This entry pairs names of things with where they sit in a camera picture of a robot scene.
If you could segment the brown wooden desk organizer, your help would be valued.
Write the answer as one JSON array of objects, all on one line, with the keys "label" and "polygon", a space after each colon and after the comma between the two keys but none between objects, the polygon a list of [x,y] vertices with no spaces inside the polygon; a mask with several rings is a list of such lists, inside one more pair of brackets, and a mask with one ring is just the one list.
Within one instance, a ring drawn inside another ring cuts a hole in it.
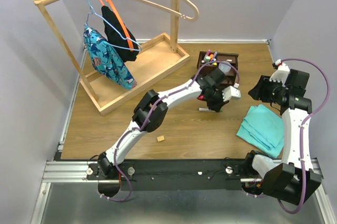
[{"label": "brown wooden desk organizer", "polygon": [[[202,65],[205,64],[206,53],[207,51],[199,52],[199,57],[198,57],[198,61],[196,64],[197,69],[199,69],[200,67],[202,67]],[[228,62],[231,65],[231,70],[229,74],[226,75],[225,80],[223,80],[222,83],[220,84],[220,87],[225,88],[225,87],[228,87],[229,85],[233,86],[235,84],[235,81],[237,80],[237,72],[239,69],[238,56],[239,55],[235,53],[217,52],[216,60],[210,60],[210,61],[214,61],[214,63],[217,63],[217,66],[214,66],[212,64],[206,65],[204,68],[200,70],[200,74],[203,76],[206,76],[207,74],[211,73],[216,67],[218,67],[219,63]]]}]

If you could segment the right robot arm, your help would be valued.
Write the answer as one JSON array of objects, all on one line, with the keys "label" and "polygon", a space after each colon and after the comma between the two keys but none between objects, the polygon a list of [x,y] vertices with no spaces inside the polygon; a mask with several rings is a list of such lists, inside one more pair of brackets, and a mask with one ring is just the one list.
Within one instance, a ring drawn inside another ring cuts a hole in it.
[{"label": "right robot arm", "polygon": [[262,178],[258,194],[265,194],[303,206],[321,185],[321,175],[313,171],[309,150],[309,124],[312,101],[305,98],[309,73],[282,65],[271,76],[262,75],[248,94],[254,100],[276,103],[284,124],[284,147],[279,164],[264,154],[251,151],[242,171],[247,177]]}]

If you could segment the clear paperclip jar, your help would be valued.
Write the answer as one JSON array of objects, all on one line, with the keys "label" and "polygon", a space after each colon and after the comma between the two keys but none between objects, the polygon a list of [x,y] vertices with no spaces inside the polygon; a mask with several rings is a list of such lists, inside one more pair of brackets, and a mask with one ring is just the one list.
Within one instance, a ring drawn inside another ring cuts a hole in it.
[{"label": "clear paperclip jar", "polygon": [[231,65],[228,62],[219,63],[218,68],[225,74],[228,75],[231,70]]}]

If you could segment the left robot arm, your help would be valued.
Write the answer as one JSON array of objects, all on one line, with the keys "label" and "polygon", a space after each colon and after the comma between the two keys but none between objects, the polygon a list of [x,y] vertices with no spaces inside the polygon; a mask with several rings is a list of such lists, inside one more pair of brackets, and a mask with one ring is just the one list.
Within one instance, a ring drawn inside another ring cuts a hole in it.
[{"label": "left robot arm", "polygon": [[220,112],[227,103],[223,97],[223,90],[219,88],[225,79],[226,73],[215,68],[206,76],[195,75],[186,83],[168,91],[147,91],[134,109],[125,132],[111,148],[98,156],[99,174],[105,179],[113,178],[117,166],[124,161],[131,148],[141,137],[161,126],[169,109],[203,96],[209,110]]}]

